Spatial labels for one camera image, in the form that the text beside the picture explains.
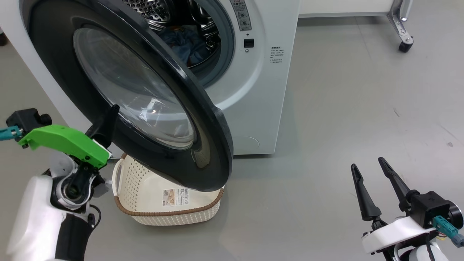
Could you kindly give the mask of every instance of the teal connector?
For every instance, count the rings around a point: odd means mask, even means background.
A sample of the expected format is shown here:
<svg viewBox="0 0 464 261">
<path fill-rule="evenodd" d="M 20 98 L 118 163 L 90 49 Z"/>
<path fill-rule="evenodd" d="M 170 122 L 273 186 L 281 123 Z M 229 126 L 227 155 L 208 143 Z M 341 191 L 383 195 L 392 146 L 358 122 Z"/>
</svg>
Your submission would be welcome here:
<svg viewBox="0 0 464 261">
<path fill-rule="evenodd" d="M 459 230 L 451 225 L 444 217 L 440 215 L 434 217 L 432 225 L 438 232 L 449 237 L 456 247 L 460 248 L 464 246 L 464 236 L 459 234 Z"/>
<path fill-rule="evenodd" d="M 21 131 L 17 126 L 0 129 L 0 140 L 11 140 L 16 137 L 21 137 L 21 135 Z"/>
</svg>

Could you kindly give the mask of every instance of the blue cloth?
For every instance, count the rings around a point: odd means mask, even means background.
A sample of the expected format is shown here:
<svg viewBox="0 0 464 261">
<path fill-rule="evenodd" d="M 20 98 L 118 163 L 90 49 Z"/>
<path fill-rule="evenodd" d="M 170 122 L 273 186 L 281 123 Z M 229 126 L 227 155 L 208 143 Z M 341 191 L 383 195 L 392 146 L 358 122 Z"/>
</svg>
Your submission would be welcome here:
<svg viewBox="0 0 464 261">
<path fill-rule="evenodd" d="M 205 41 L 194 30 L 184 26 L 170 26 L 158 35 L 187 66 L 198 64 L 209 57 Z"/>
</svg>

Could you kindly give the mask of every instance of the stainless steel drum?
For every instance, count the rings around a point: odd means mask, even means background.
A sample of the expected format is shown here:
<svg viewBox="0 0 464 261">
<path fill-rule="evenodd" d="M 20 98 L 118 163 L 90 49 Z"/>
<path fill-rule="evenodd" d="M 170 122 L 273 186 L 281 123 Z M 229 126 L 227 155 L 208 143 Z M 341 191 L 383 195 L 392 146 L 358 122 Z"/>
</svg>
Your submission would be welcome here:
<svg viewBox="0 0 464 261">
<path fill-rule="evenodd" d="M 176 7 L 188 7 L 191 15 L 191 23 L 197 25 L 198 34 L 205 40 L 206 46 L 210 51 L 210 56 L 198 66 L 206 62 L 217 52 L 221 44 L 218 28 L 211 16 L 194 0 L 180 0 L 174 4 L 172 0 L 122 0 L 129 7 L 142 15 L 148 22 L 150 28 L 160 32 L 168 26 L 181 26 L 179 16 L 176 15 Z"/>
<path fill-rule="evenodd" d="M 171 0 L 122 0 L 141 14 L 151 29 L 161 31 L 175 19 L 175 6 Z"/>
</svg>

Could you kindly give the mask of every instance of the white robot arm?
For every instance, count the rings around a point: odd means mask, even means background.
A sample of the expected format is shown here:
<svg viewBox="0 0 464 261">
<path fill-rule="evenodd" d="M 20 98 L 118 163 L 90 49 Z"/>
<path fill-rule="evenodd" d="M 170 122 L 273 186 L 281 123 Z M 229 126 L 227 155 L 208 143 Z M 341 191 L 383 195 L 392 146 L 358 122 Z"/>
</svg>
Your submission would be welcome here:
<svg viewBox="0 0 464 261">
<path fill-rule="evenodd" d="M 391 224 L 381 220 L 382 212 L 364 187 L 361 173 L 355 164 L 351 165 L 362 219 L 372 221 L 372 231 L 361 238 L 364 250 L 370 254 L 382 253 L 387 261 L 448 261 L 432 239 L 441 233 L 450 237 L 458 248 L 464 246 L 464 236 L 458 233 L 464 224 L 461 210 L 434 191 L 420 194 L 410 190 L 384 158 L 379 158 L 379 163 L 406 217 Z M 408 247 L 413 249 L 400 257 L 398 250 Z"/>
<path fill-rule="evenodd" d="M 98 171 L 111 157 L 107 148 L 118 112 L 113 106 L 86 134 L 52 125 L 36 109 L 8 118 L 9 128 L 0 131 L 0 140 L 14 138 L 23 148 L 42 145 L 59 151 L 50 168 L 27 185 L 7 247 L 12 261 L 84 260 L 87 241 L 101 219 L 89 200 L 98 196 L 96 188 L 105 187 Z"/>
</svg>

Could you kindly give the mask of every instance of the laundry basket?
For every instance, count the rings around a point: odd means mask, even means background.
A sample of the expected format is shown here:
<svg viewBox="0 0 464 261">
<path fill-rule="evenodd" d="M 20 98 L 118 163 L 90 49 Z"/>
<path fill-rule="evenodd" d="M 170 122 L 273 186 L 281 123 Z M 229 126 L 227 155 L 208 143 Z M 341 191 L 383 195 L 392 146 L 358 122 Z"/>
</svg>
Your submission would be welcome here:
<svg viewBox="0 0 464 261">
<path fill-rule="evenodd" d="M 219 210 L 223 193 L 224 188 L 213 192 L 186 189 L 126 154 L 113 170 L 116 206 L 144 225 L 174 226 L 210 220 Z"/>
</svg>

